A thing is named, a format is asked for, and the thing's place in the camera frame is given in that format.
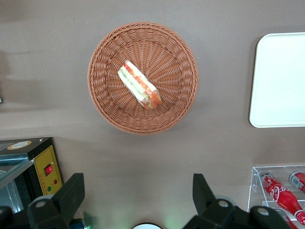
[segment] white round object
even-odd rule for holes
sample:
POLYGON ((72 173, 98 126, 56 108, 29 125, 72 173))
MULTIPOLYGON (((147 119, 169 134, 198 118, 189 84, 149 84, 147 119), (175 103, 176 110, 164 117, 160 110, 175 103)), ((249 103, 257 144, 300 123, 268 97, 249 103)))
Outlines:
POLYGON ((143 223, 138 226, 135 226, 133 229, 162 229, 151 223, 143 223))

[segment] label sticker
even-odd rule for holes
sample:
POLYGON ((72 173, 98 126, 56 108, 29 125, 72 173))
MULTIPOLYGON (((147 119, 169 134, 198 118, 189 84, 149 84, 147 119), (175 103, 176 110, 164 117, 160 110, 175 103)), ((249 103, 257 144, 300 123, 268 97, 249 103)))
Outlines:
POLYGON ((32 143, 31 141, 18 142, 18 143, 10 145, 7 149, 8 150, 20 149, 20 148, 28 146, 31 143, 32 143))

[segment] bottle cap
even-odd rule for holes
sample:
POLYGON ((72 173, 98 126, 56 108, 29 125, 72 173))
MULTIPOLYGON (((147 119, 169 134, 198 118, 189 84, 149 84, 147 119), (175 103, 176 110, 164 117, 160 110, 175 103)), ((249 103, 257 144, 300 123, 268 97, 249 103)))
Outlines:
POLYGON ((305 225, 305 211, 300 211, 296 213, 295 218, 299 221, 302 225, 305 225))

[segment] red switch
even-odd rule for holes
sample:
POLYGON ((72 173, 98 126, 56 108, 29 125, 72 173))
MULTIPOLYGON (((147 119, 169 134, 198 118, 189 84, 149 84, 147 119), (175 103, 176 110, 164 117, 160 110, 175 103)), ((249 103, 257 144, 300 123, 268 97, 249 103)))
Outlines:
POLYGON ((48 166, 45 167, 45 169, 44 169, 44 172, 45 172, 46 176, 47 176, 48 174, 50 174, 52 171, 53 171, 53 169, 52 169, 51 164, 48 164, 48 166))

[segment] yellow machine panel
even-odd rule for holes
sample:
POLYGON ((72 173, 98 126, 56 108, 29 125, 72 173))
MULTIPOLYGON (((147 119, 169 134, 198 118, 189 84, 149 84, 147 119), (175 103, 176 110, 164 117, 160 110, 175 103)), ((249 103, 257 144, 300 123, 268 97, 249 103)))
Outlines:
POLYGON ((35 157, 35 169, 44 195, 55 194, 62 187, 53 146, 35 157))

